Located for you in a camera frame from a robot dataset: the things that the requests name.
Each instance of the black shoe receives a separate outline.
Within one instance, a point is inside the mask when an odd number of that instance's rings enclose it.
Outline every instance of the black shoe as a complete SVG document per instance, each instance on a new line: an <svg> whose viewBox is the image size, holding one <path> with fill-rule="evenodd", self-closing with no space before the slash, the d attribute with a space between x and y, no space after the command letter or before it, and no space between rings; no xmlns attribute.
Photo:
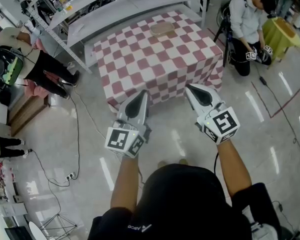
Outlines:
<svg viewBox="0 0 300 240"><path fill-rule="evenodd" d="M80 78L80 72L77 70L74 75L73 75L73 79L74 79L74 83L72 84L73 87L77 87L79 84L79 78Z"/></svg>

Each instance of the kneeling person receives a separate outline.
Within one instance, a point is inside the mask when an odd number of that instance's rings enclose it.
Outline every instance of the kneeling person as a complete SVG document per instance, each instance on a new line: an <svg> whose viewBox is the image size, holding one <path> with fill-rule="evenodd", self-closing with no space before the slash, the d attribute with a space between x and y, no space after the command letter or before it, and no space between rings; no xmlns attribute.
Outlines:
<svg viewBox="0 0 300 240"><path fill-rule="evenodd" d="M261 17L263 11L271 14L276 9L276 0L231 0L229 9L235 49L231 63L245 77L250 74L250 62L246 59L246 53L254 53L254 48L259 53L266 46ZM271 62L269 57L263 64L270 65Z"/></svg>

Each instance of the pink cloth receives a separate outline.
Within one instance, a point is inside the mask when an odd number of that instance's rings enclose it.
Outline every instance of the pink cloth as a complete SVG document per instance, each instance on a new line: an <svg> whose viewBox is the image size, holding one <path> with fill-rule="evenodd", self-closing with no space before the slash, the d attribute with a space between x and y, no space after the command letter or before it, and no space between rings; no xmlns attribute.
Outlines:
<svg viewBox="0 0 300 240"><path fill-rule="evenodd" d="M47 53L40 38L38 38L35 41L35 45L33 47L38 48L39 50ZM49 78L51 81L53 81L55 84L57 84L57 79L59 79L59 77L53 73L47 73L46 77ZM27 85L24 88L24 94L27 97L39 96L41 98L45 98L49 94L49 92L46 89L44 89L41 86L36 85L36 83L34 81L31 81L29 79L24 79L24 84Z"/></svg>

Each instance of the green object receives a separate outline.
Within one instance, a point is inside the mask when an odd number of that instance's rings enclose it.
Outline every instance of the green object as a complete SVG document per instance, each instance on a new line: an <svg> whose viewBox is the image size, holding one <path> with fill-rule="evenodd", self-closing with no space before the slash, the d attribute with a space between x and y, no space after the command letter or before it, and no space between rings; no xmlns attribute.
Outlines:
<svg viewBox="0 0 300 240"><path fill-rule="evenodd" d="M262 26L265 44L273 50L272 61L275 58L282 59L285 50L289 47L300 47L300 37L296 33L294 37L289 37L277 24L277 18L268 19Z"/></svg>
<svg viewBox="0 0 300 240"><path fill-rule="evenodd" d="M22 60L15 57L13 63L8 65L7 73L2 76L4 82L7 85L13 85L16 82L23 66L24 64Z"/></svg>

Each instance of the black pants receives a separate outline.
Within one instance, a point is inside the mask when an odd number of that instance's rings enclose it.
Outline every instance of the black pants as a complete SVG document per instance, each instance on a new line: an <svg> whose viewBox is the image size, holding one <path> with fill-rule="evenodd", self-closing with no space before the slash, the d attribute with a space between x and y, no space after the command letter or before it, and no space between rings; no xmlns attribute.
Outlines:
<svg viewBox="0 0 300 240"><path fill-rule="evenodd" d="M49 78L47 78L44 71L53 73L70 84L75 83L74 76L67 70L64 65L41 50L34 68L26 76L25 79L34 81L38 86L43 87L53 94L57 94L61 97L66 96L66 91L59 85L51 81Z"/></svg>
<svg viewBox="0 0 300 240"><path fill-rule="evenodd" d="M232 43L234 46L234 50L235 50L235 54L233 55L233 58L237 61L231 61L231 63L234 65L235 69L238 71L238 73L243 76L246 77L250 74L250 61L246 61L246 53L248 52L248 49L246 48L246 46L239 40L236 38L232 39ZM249 45L253 48L256 48L256 50L259 52L261 50L261 45L260 42L256 42L256 43L249 43ZM269 57L269 59L267 61L265 61L263 64L264 65L270 65L272 62L271 58Z"/></svg>
<svg viewBox="0 0 300 240"><path fill-rule="evenodd" d="M25 154L24 150L8 149L6 147L18 146L21 140L18 138L2 138L0 137L0 158L14 158Z"/></svg>

